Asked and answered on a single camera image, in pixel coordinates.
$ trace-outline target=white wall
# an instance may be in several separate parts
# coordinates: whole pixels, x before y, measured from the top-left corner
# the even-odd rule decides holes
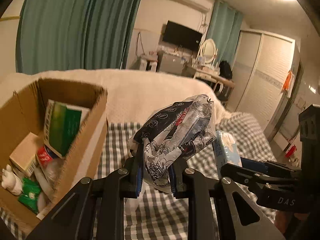
[[[13,0],[1,18],[19,16],[24,0]],[[16,71],[16,39],[19,20],[0,21],[0,81]]]
[[[320,79],[320,37],[313,26],[310,27],[310,35],[306,38],[299,39],[300,61],[303,68],[303,76],[294,104],[305,102],[305,108],[311,104],[320,105],[320,90],[318,89],[318,81]],[[309,86],[316,89],[313,93]],[[296,123],[298,116],[292,117],[292,122]],[[302,143],[300,135],[292,142],[291,146],[296,145],[297,151],[290,157],[292,160],[298,158],[301,160]]]
[[[207,25],[210,23],[212,9],[207,13]],[[141,32],[143,47],[145,53],[148,54],[149,51],[158,49],[161,34],[164,32],[168,20],[198,31],[202,14],[196,9],[172,0],[141,0],[132,33],[127,68],[130,68],[136,61],[135,49],[138,32]],[[141,53],[142,49],[139,41],[138,55]]]
[[[243,18],[243,19],[242,19],[241,26],[240,26],[240,30],[245,30],[245,29],[250,29],[250,26],[249,26],[249,24],[246,22],[246,20]]]

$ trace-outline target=tissue pack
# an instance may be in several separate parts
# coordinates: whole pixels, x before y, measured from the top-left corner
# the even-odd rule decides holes
[[[221,179],[221,167],[226,163],[242,167],[236,140],[231,133],[217,131],[217,138],[213,142],[213,151],[219,179]]]

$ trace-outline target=oval mirror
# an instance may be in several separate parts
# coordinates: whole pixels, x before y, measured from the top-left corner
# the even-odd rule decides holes
[[[217,48],[213,39],[207,39],[202,43],[199,49],[200,57],[204,57],[204,63],[211,63],[217,56]]]

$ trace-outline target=red object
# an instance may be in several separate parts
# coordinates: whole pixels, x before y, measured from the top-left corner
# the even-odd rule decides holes
[[[297,147],[295,145],[293,145],[289,151],[287,152],[287,154],[285,155],[287,158],[289,158],[295,151],[297,150]]]
[[[47,153],[44,146],[38,150],[38,160],[42,167],[46,168],[48,163],[53,160],[53,158]]]
[[[189,111],[189,107],[187,107],[183,112],[182,114],[180,115],[180,117],[177,119],[176,123],[175,123],[175,126],[178,126],[179,124],[182,123],[183,119],[185,118],[187,112]]]

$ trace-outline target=checkered blanket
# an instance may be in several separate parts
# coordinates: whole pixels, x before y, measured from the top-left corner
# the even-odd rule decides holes
[[[21,230],[19,230],[18,225],[12,221],[10,216],[1,207],[0,207],[0,217],[4,221],[4,223],[7,225],[7,227],[11,231],[11,233],[18,240],[24,240],[26,238],[25,233],[23,233]]]
[[[103,178],[119,169],[125,160],[131,157],[127,140],[140,128],[138,123],[111,123],[100,158],[96,179]],[[216,125],[216,130],[231,131],[237,141],[241,157],[253,160],[273,160],[270,146],[257,122],[246,113],[233,113],[230,119],[222,120]],[[204,176],[217,179],[217,168],[214,161],[212,145],[207,146],[188,160],[188,165]],[[246,194],[254,201],[256,197],[240,185]],[[213,199],[211,199],[215,222],[216,236],[218,226]],[[274,220],[275,211],[261,207],[265,215]],[[24,238],[17,226],[6,219],[12,233],[19,239]],[[188,200],[175,199],[172,194],[159,192],[147,185],[146,191],[139,202],[139,206],[131,216],[124,216],[125,239],[187,239],[188,235]]]

